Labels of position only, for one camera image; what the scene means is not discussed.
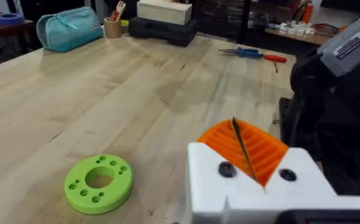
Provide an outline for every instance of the white label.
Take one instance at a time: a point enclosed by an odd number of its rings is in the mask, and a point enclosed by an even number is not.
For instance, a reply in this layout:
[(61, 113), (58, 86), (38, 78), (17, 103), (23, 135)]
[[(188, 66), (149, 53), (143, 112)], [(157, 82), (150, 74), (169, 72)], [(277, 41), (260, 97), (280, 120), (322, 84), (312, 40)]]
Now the white label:
[(345, 41), (342, 45), (337, 47), (333, 51), (333, 54), (339, 60), (342, 60), (353, 50), (356, 50), (358, 47), (360, 47), (360, 32), (354, 34), (352, 37), (349, 38), (349, 40)]

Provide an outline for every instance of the pliers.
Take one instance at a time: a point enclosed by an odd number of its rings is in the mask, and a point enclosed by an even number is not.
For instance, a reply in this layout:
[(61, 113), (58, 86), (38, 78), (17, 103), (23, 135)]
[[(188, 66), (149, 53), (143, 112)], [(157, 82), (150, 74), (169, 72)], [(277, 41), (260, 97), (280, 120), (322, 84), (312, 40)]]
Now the pliers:
[(220, 49), (220, 52), (228, 53), (228, 54), (236, 54), (239, 57), (246, 58), (262, 58), (264, 55), (260, 54), (256, 49), (243, 49), (242, 47), (237, 47), (237, 49)]

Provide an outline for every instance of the orange 3d printed part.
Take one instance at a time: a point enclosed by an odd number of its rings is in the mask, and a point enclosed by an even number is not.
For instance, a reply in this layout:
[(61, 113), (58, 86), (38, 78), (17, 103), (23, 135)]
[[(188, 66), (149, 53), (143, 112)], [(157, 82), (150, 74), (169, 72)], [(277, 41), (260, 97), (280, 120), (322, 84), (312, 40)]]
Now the orange 3d printed part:
[[(231, 120), (216, 124), (202, 134), (197, 142), (203, 142), (224, 159), (238, 167), (264, 186), (274, 172), (288, 146), (255, 126), (234, 119), (242, 141), (237, 139)], [(244, 144), (244, 153), (240, 144)]]

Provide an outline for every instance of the wooden table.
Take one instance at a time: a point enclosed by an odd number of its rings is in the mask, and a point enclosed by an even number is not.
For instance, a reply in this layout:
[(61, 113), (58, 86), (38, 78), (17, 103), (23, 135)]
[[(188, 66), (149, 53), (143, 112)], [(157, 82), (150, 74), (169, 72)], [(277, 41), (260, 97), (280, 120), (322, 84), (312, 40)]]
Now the wooden table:
[[(0, 223), (182, 223), (187, 144), (232, 116), (268, 131), (291, 96), (294, 56), (262, 51), (288, 58), (277, 74), (270, 61), (218, 52), (235, 47), (122, 37), (1, 64)], [(64, 180), (95, 154), (126, 159), (134, 189), (115, 211), (83, 215)]]
[(275, 34), (275, 35), (279, 35), (282, 37), (288, 37), (294, 40), (300, 40), (300, 41), (304, 41), (307, 43), (311, 43), (311, 44), (316, 44), (316, 45), (323, 45), (325, 42), (327, 42), (327, 40), (329, 40), (331, 37), (327, 37), (327, 36), (323, 36), (323, 35), (318, 35), (318, 34), (309, 34), (306, 36), (298, 36), (298, 35), (292, 35), (292, 34), (281, 34), (279, 33), (278, 29), (265, 29), (266, 33), (269, 34)]

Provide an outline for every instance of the red handle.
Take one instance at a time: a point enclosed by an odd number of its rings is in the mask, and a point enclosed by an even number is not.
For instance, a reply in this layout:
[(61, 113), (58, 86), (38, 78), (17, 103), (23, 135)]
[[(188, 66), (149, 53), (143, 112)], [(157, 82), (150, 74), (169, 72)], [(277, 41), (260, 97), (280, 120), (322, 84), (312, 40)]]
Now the red handle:
[(280, 56), (277, 56), (277, 55), (265, 55), (264, 59), (271, 60), (273, 62), (281, 62), (281, 63), (285, 63), (288, 60), (285, 57), (280, 57)]

